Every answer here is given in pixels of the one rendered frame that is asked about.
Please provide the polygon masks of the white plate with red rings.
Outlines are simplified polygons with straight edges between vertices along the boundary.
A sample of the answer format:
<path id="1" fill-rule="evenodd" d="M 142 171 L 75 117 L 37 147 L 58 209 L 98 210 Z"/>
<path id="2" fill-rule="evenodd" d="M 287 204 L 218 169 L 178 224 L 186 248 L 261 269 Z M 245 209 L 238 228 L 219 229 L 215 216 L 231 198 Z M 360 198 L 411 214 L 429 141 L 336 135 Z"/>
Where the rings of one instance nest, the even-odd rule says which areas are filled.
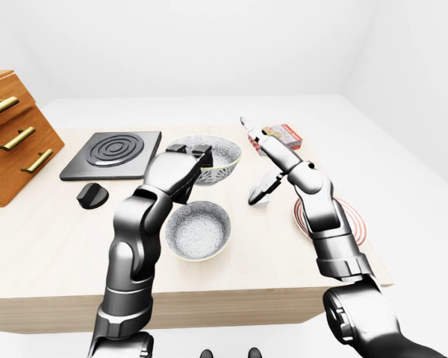
<path id="1" fill-rule="evenodd" d="M 352 229 L 352 235 L 359 247 L 361 247 L 367 240 L 367 226 L 361 214 L 347 201 L 342 198 L 336 198 L 346 214 L 349 226 Z M 303 234 L 310 239 L 308 235 L 308 228 L 303 217 L 303 205 L 300 199 L 297 199 L 293 206 L 293 218 L 298 228 Z"/>

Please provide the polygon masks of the flat dark stove plate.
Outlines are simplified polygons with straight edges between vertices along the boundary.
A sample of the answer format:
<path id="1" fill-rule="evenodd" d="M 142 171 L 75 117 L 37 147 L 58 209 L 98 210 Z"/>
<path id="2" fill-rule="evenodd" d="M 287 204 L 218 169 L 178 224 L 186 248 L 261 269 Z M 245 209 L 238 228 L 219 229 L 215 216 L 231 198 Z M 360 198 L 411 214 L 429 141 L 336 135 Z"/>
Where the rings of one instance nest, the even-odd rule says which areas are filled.
<path id="1" fill-rule="evenodd" d="M 63 181 L 141 179 L 160 131 L 94 133 L 60 173 Z"/>

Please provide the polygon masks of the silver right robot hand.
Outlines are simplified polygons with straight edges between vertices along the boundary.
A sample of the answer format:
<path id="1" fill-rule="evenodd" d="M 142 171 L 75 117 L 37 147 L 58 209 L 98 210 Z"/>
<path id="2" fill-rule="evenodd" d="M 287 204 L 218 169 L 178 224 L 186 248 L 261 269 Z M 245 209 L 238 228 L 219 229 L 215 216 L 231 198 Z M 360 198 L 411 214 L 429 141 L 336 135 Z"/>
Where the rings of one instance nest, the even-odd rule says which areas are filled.
<path id="1" fill-rule="evenodd" d="M 316 194 L 323 188 L 323 176 L 317 174 L 311 162 L 302 160 L 280 139 L 265 134 L 250 120 L 240 117 L 240 123 L 245 127 L 248 135 L 260 145 L 262 151 L 279 168 L 277 172 L 265 175 L 260 184 L 251 191 L 248 198 L 249 205 L 257 204 L 266 195 L 273 192 L 286 175 L 290 183 L 299 187 L 306 194 Z"/>

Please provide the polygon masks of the wooden cabinet with drawers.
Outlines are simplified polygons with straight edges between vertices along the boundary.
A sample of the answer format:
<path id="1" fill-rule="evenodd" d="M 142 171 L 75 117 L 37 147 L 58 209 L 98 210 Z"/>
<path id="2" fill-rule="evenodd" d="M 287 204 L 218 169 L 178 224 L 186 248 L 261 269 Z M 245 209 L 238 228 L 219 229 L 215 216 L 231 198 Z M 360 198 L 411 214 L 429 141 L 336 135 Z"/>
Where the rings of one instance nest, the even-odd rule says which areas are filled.
<path id="1" fill-rule="evenodd" d="M 0 70 L 0 207 L 64 147 L 12 70 Z"/>

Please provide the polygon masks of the printed red food box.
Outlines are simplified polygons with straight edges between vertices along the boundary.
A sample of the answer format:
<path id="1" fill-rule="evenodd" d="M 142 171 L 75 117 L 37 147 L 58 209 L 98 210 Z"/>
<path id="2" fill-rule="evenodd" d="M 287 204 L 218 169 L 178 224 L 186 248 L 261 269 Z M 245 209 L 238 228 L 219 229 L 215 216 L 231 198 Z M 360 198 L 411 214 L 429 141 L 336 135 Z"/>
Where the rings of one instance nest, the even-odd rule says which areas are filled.
<path id="1" fill-rule="evenodd" d="M 267 135 L 275 136 L 291 150 L 296 150 L 301 147 L 302 138 L 287 124 L 266 126 L 263 127 L 262 131 Z M 248 140 L 260 156 L 266 156 L 260 144 L 251 138 L 250 135 L 248 135 Z"/>

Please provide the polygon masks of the round black stove knob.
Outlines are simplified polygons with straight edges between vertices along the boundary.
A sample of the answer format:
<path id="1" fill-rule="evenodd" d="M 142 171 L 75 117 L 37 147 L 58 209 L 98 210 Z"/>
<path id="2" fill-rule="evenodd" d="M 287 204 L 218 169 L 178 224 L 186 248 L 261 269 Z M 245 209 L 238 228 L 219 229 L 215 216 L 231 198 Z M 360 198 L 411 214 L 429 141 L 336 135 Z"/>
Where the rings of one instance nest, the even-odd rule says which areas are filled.
<path id="1" fill-rule="evenodd" d="M 88 183 L 80 191 L 77 201 L 85 210 L 102 206 L 109 198 L 109 192 L 98 183 Z"/>

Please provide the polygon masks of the patterned grey bowl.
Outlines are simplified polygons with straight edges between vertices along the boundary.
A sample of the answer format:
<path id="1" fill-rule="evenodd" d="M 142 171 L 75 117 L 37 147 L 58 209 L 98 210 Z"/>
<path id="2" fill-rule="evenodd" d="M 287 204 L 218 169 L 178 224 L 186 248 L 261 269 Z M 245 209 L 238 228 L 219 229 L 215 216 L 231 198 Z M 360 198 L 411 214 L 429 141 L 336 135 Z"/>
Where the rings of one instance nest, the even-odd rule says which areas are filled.
<path id="1" fill-rule="evenodd" d="M 198 145 L 209 145 L 212 147 L 214 166 L 202 169 L 201 175 L 195 182 L 199 186 L 214 185 L 227 178 L 234 171 L 242 157 L 241 149 L 237 144 L 218 136 L 185 136 L 172 141 L 168 147 L 175 144 L 186 145 L 188 154 Z"/>
<path id="2" fill-rule="evenodd" d="M 210 201 L 194 201 L 178 208 L 168 219 L 167 246 L 177 257 L 190 262 L 218 255 L 231 236 L 228 213 Z"/>

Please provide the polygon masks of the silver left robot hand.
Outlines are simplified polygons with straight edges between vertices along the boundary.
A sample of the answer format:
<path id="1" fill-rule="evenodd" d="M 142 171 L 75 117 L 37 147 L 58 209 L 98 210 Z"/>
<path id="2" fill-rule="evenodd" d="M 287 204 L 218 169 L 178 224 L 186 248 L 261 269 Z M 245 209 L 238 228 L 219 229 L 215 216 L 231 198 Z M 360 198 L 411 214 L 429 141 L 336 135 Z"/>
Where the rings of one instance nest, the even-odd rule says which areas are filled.
<path id="1" fill-rule="evenodd" d="M 212 166 L 211 145 L 198 145 L 190 153 L 183 143 L 169 145 L 149 163 L 144 184 L 159 188 L 175 203 L 186 204 L 202 168 Z"/>

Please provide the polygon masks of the wooden cabinet drawer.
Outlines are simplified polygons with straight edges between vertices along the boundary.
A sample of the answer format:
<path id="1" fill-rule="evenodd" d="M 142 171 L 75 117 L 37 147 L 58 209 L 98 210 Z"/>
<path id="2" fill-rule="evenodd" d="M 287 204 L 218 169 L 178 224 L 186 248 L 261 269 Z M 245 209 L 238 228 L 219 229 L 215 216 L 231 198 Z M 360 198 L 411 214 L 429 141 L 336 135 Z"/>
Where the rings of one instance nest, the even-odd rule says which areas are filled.
<path id="1" fill-rule="evenodd" d="M 35 100 L 17 75 L 12 74 L 0 79 L 0 101 L 16 97 L 18 104 L 0 113 L 0 125 L 21 113 L 25 108 L 35 105 Z"/>
<path id="2" fill-rule="evenodd" d="M 2 148 L 30 127 L 34 132 L 18 145 L 9 151 Z M 0 114 L 0 169 L 29 166 L 41 152 L 55 151 L 59 146 L 59 136 L 36 107 L 17 112 L 7 110 Z"/>
<path id="3" fill-rule="evenodd" d="M 54 158 L 63 146 L 64 143 L 60 139 L 60 146 L 53 151 L 53 155 L 33 174 L 22 172 L 15 167 L 0 169 L 0 207 L 7 206 L 21 190 L 43 179 L 46 175 L 46 170 L 54 163 Z"/>

